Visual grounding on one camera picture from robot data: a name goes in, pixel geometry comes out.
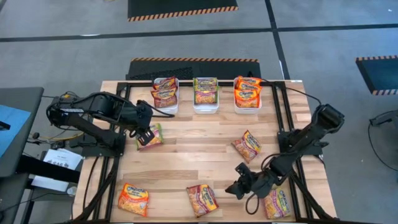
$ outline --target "wooden table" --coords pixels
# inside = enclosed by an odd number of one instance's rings
[[[101,91],[116,93],[118,81],[104,81]],[[302,82],[286,81],[287,87],[304,91]],[[153,103],[150,87],[131,88],[130,100]],[[311,119],[307,98],[300,93],[287,90],[294,125],[303,128]],[[233,106],[233,88],[220,87],[220,108],[217,114],[195,114],[192,107],[192,87],[180,87],[180,104],[175,118],[153,118],[152,123],[160,123],[165,144],[142,151],[136,150],[133,139],[127,139],[125,153],[119,163],[116,192],[113,200],[111,222],[266,222],[264,207],[261,205],[255,215],[248,215],[244,206],[248,195],[237,200],[235,195],[227,194],[224,189],[237,180],[239,174],[234,168],[243,158],[232,147],[231,141],[242,137],[250,130],[262,144],[262,151],[254,158],[249,167],[260,171],[261,161],[269,154],[279,152],[276,133],[279,130],[275,114],[271,88],[264,87],[261,92],[262,108],[259,114],[236,114]],[[285,120],[284,107],[282,115]],[[101,128],[109,128],[104,121],[95,121]],[[81,213],[84,191],[94,158],[85,159],[81,170],[80,182],[75,197],[73,213]],[[335,216],[325,168],[315,157],[303,156],[303,169],[309,191],[327,213]],[[97,191],[102,158],[95,166],[87,195],[87,204]],[[124,183],[130,183],[149,191],[148,217],[142,217],[118,209],[118,198]],[[187,187],[208,184],[215,192],[219,208],[201,218],[195,218],[190,205]],[[282,184],[293,212],[289,183]],[[298,199],[302,216],[305,207],[302,195]],[[100,218],[104,217],[105,192],[101,204]],[[250,201],[249,209],[254,210],[256,200]],[[293,221],[292,216],[278,221]]]

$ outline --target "noodle packet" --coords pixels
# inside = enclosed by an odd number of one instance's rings
[[[195,85],[193,87],[195,104],[217,103],[217,89],[216,85]]]
[[[264,205],[268,219],[283,218],[290,215],[285,192],[279,187],[269,192],[269,195],[264,199]]]
[[[160,81],[158,84],[154,84],[154,89],[155,90],[169,90],[171,88],[176,88],[177,84],[175,82],[175,77],[170,77],[163,79]]]
[[[189,201],[192,204],[195,216],[199,218],[218,208],[213,190],[207,184],[187,187]]]
[[[154,125],[149,126],[149,128],[154,133],[155,137],[152,140],[150,140],[150,142],[148,144],[146,144],[145,146],[141,145],[141,143],[139,141],[136,141],[137,142],[137,150],[156,146],[158,144],[163,144],[164,140],[163,140],[161,125],[154,124]]]
[[[177,87],[169,90],[151,90],[150,93],[154,97],[154,104],[156,108],[165,108],[177,104],[176,96]]]
[[[148,191],[125,183],[119,196],[118,208],[146,217],[148,199]]]
[[[253,78],[253,77],[242,77],[242,76],[238,76],[238,82],[240,81],[244,81],[247,82],[251,85],[260,85],[260,83],[262,82],[261,78]]]
[[[245,81],[240,81],[240,82],[236,83],[235,89],[237,89],[237,90],[256,90],[258,93],[260,93],[262,87],[259,85],[252,85]]]
[[[261,151],[261,145],[259,141],[250,134],[247,130],[241,139],[232,142],[235,149],[243,156],[243,159],[250,163]]]
[[[235,103],[239,108],[258,108],[260,95],[256,90],[234,90]]]
[[[193,85],[217,86],[217,78],[193,78]]]

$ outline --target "concrete floor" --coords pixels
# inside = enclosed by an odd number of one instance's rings
[[[398,20],[394,0],[271,0],[278,27],[388,24]],[[127,1],[8,0],[0,12],[1,37],[115,34],[170,30],[270,27],[263,0],[238,0],[239,10],[138,23],[127,22]],[[346,115],[340,132],[327,136],[328,180],[342,220],[396,223],[397,172],[384,167],[367,137],[368,119],[397,108],[398,96],[372,96],[355,57],[396,55],[398,29],[281,32],[291,79]],[[45,95],[98,91],[102,80],[123,80],[133,57],[258,58],[262,76],[283,79],[271,33],[212,34],[99,40],[0,43],[0,87],[42,86]],[[33,131],[54,135],[43,99]],[[310,100],[310,107],[315,108]],[[387,124],[371,130],[376,150],[398,168],[397,133]],[[47,146],[27,145],[33,156]],[[31,223],[63,222],[70,201],[40,202]]]

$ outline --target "plastic container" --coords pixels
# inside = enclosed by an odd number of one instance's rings
[[[236,85],[236,82],[238,81],[238,78],[234,79],[234,88]],[[262,103],[261,103],[261,93],[260,93],[260,104],[258,108],[239,108],[238,106],[236,106],[236,101],[235,101],[235,94],[234,94],[234,108],[235,108],[235,113],[237,114],[258,114],[258,112],[260,111],[261,107],[262,107]]]
[[[160,83],[160,81],[165,80],[165,79],[166,78],[156,78],[154,80],[154,83],[158,84],[158,83]],[[175,78],[175,82],[177,84],[177,92],[175,93],[175,96],[177,96],[177,104],[173,105],[173,106],[168,106],[168,107],[165,107],[165,108],[156,108],[156,109],[160,110],[161,112],[168,113],[168,114],[176,114],[178,112],[178,103],[179,103],[178,93],[180,91],[180,84],[179,84],[178,78]]]
[[[220,94],[217,90],[217,103],[204,103],[204,104],[195,104],[195,91],[193,92],[193,110],[197,114],[215,114],[220,107]]]

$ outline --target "black cable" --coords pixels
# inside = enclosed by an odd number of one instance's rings
[[[15,205],[11,205],[10,207],[7,207],[7,208],[1,210],[0,213],[4,213],[5,211],[7,211],[7,210],[9,210],[9,209],[11,209],[11,208],[14,208],[15,206],[18,206],[18,205],[20,205],[20,204],[22,204],[22,203],[30,202],[30,201],[32,201],[32,200],[36,200],[36,199],[38,199],[38,198],[41,198],[41,197],[44,197],[44,196],[50,195],[50,194],[51,194],[51,195],[68,195],[68,194],[46,193],[46,194],[43,194],[43,195],[41,195],[41,196],[38,196],[38,197],[35,197],[35,198],[31,198],[31,199],[29,199],[29,200],[26,200],[26,201],[24,201],[24,202],[20,202],[20,203],[17,203],[17,204],[15,204]]]
[[[42,97],[43,98],[53,98],[53,99],[55,98],[55,96],[44,96],[44,95],[42,95]]]
[[[154,106],[148,104],[148,103],[147,103],[146,101],[144,101],[144,100],[138,100],[137,102],[144,103],[144,104],[146,104],[147,106],[149,106],[150,108],[152,108],[153,110],[155,110],[155,111],[157,111],[157,112],[159,112],[159,113],[165,115],[165,116],[152,115],[153,118],[174,118],[174,117],[175,117],[174,114],[164,113],[163,111],[160,111],[160,110],[158,110],[157,108],[155,108]]]
[[[255,196],[255,194],[256,194],[256,193],[253,193],[253,194],[250,195],[250,197],[246,200],[245,209],[246,209],[246,212],[247,212],[249,215],[254,215],[254,214],[256,214],[257,211],[259,210],[259,206],[260,206],[260,199],[259,199],[259,197],[257,197],[257,206],[256,206],[256,209],[254,210],[254,212],[249,212],[249,210],[248,210],[249,201],[250,201],[250,199],[253,198],[253,196]]]
[[[271,81],[268,81],[268,80],[266,80],[265,78],[262,78],[262,80],[264,80],[264,81],[266,81],[266,82],[269,82],[269,83],[272,83]],[[303,95],[305,95],[305,96],[307,96],[307,97],[313,98],[314,100],[318,101],[319,105],[322,104],[322,102],[321,102],[318,98],[316,98],[315,96],[309,95],[309,94],[307,94],[307,93],[304,93],[304,92],[302,92],[302,91],[295,90],[295,89],[289,88],[289,87],[286,87],[286,89],[296,91],[297,93],[301,93],[301,94],[303,94]]]
[[[371,143],[371,147],[372,147],[373,152],[374,152],[374,154],[376,155],[376,157],[377,157],[377,158],[380,160],[380,162],[382,162],[386,167],[388,167],[388,168],[390,168],[390,169],[392,169],[392,170],[394,170],[394,171],[398,171],[398,169],[395,169],[395,168],[391,167],[390,165],[388,165],[386,162],[384,162],[384,161],[380,158],[380,156],[377,154],[376,150],[375,150],[374,147],[373,147],[373,143],[372,143],[372,139],[371,139],[371,132],[370,132],[370,130],[371,130],[371,123],[369,123],[369,126],[368,126],[368,138],[369,138],[369,142]]]
[[[268,158],[270,158],[270,157],[272,157],[272,156],[282,156],[282,155],[290,155],[290,154],[295,154],[295,152],[281,152],[281,153],[274,153],[274,154],[271,154],[271,155],[269,155],[269,156],[267,156],[262,162],[261,162],[261,170],[262,171],[265,171],[265,169],[266,169],[266,167],[269,165],[269,163],[272,161],[272,160],[270,160],[270,161],[268,161],[267,162],[267,164],[264,166],[264,163],[266,162],[266,160],[268,159]]]
[[[83,210],[86,208],[86,197],[87,197],[88,186],[90,184],[91,175],[93,175],[93,170],[94,170],[95,164],[98,161],[98,158],[99,158],[98,156],[95,158],[93,166],[91,166],[90,174],[88,175],[88,180],[87,180],[86,190],[85,190],[85,196],[83,197]]]

